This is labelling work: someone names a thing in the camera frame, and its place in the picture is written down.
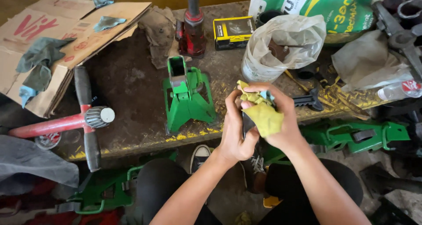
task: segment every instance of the rag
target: rag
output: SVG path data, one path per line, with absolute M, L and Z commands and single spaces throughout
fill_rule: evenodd
M 124 18 L 102 16 L 100 18 L 100 21 L 97 24 L 95 24 L 94 31 L 100 32 L 103 30 L 107 30 L 107 29 L 117 26 L 118 24 L 122 24 L 125 21 L 126 19 Z
M 21 86 L 19 88 L 19 97 L 22 98 L 22 109 L 25 108 L 26 103 L 28 102 L 29 98 L 38 95 L 38 91 L 27 87 Z
M 29 97 L 43 92 L 49 86 L 51 80 L 50 67 L 53 63 L 66 54 L 60 52 L 60 49 L 76 38 L 66 38 L 64 40 L 40 37 L 29 47 L 19 60 L 16 71 L 19 73 L 29 73 L 28 77 L 22 83 L 25 87 L 19 89 L 19 96 L 22 98 L 22 106 L 28 101 Z
M 104 7 L 114 3 L 114 0 L 93 0 L 95 8 Z
M 249 87 L 247 83 L 239 80 L 237 84 L 240 85 L 243 93 L 240 99 L 255 104 L 248 109 L 242 109 L 242 111 L 256 124 L 260 135 L 265 138 L 279 132 L 282 129 L 284 114 L 277 112 L 274 108 L 274 96 L 269 91 L 247 93 L 243 90 L 243 88 Z

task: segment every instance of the hand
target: hand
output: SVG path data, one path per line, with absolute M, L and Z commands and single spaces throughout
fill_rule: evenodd
M 309 148 L 308 143 L 300 133 L 298 121 L 296 119 L 295 104 L 292 98 L 286 96 L 275 86 L 269 83 L 250 83 L 249 87 L 244 88 L 248 93 L 270 91 L 274 96 L 274 103 L 277 106 L 277 111 L 284 113 L 284 119 L 281 131 L 272 134 L 265 138 L 265 140 L 274 147 L 288 153 L 292 150 L 301 148 Z M 245 101 L 241 103 L 242 108 L 246 109 L 253 106 L 253 103 Z
M 235 90 L 226 98 L 227 113 L 224 118 L 223 136 L 220 145 L 215 149 L 227 162 L 229 168 L 238 161 L 249 159 L 253 155 L 255 145 L 260 137 L 258 130 L 254 127 L 246 133 L 245 139 L 243 138 L 242 116 L 235 103 L 236 98 L 240 95 L 242 92 Z

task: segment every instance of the forearm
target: forearm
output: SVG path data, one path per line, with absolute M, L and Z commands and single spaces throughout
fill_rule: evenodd
M 370 224 L 361 209 L 324 167 L 309 145 L 287 151 L 321 225 Z
M 205 163 L 178 188 L 155 215 L 151 225 L 188 225 L 195 222 L 208 196 L 232 166 L 221 161 L 218 153 L 217 149 L 214 150 Z

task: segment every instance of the person's right hand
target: person's right hand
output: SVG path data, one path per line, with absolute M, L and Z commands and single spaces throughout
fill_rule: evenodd
M 274 103 L 277 111 L 284 113 L 284 120 L 280 132 L 267 136 L 265 140 L 274 147 L 288 153 L 297 149 L 309 148 L 309 144 L 300 133 L 296 119 L 295 104 L 292 98 L 286 96 L 275 86 L 269 83 L 256 82 L 250 83 L 249 87 L 244 88 L 248 93 L 270 91 L 274 96 Z M 242 108 L 249 108 L 251 102 L 242 102 Z

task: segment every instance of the yellow cloth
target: yellow cloth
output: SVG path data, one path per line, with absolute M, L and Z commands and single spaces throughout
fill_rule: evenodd
M 256 124 L 260 135 L 265 138 L 266 136 L 279 132 L 282 129 L 284 115 L 278 113 L 271 106 L 271 101 L 263 98 L 260 93 L 246 93 L 243 88 L 249 86 L 247 83 L 239 80 L 237 84 L 240 85 L 243 92 L 240 99 L 256 104 L 242 111 Z

